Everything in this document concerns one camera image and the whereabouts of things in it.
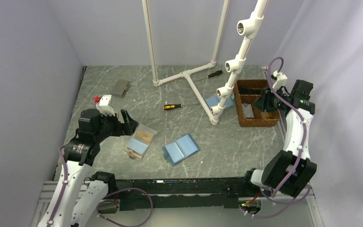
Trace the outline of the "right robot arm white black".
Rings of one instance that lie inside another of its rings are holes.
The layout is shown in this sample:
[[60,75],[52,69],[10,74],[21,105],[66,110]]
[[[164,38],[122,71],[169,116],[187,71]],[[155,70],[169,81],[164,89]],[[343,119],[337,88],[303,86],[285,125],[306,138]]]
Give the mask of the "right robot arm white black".
[[251,178],[242,182],[245,195],[253,196],[260,187],[268,187],[295,198],[316,173],[317,165],[311,162],[308,146],[315,114],[315,104],[310,102],[312,89],[312,83],[298,79],[290,93],[282,89],[272,93],[265,88],[254,102],[261,112],[284,111],[287,129],[283,148],[263,170],[252,169]]

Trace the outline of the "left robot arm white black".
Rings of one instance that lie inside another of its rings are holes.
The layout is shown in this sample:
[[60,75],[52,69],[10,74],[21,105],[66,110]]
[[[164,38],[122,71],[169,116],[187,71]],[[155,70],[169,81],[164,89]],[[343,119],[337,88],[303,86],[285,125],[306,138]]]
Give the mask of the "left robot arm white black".
[[86,192],[80,189],[100,152],[100,144],[108,137],[132,136],[139,122],[122,109],[123,122],[117,114],[104,114],[86,109],[78,119],[75,136],[59,149],[62,170],[51,202],[39,221],[40,227],[84,227],[103,199],[117,192],[115,175],[96,172],[91,176]]

